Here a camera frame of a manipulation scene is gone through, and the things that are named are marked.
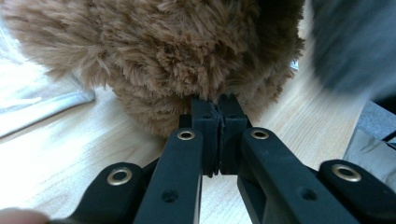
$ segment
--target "fuzzy fabric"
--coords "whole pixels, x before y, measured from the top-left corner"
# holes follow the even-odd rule
[[[167,136],[190,97],[235,94],[251,119],[276,100],[300,55],[303,0],[0,0],[23,53],[109,85],[126,111]]]

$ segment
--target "black object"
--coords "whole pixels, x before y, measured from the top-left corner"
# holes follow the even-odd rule
[[[310,170],[274,133],[252,128],[233,96],[191,108],[158,161],[107,167],[75,213],[51,223],[198,223],[202,175],[219,171],[238,175],[253,223],[396,223],[396,194],[359,166]]]

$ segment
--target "dark blurry object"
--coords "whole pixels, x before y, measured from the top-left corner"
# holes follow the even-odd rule
[[[314,66],[326,88],[361,97],[396,92],[396,1],[313,0]]]

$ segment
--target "brown plush toy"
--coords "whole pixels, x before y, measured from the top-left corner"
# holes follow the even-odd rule
[[[167,136],[190,97],[235,94],[251,119],[293,76],[303,0],[0,0],[1,16],[48,75],[108,85]]]

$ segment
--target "wooden table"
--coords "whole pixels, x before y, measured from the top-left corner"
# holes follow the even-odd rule
[[[310,27],[302,22],[302,36]],[[254,125],[275,132],[306,165],[342,158],[364,102],[323,90],[312,78],[312,43],[278,104]],[[164,140],[129,118],[111,90],[96,90],[80,105],[0,139],[0,209],[10,206],[66,217],[99,172],[127,161],[144,166],[161,155]],[[202,223],[249,223],[235,176],[204,177]]]

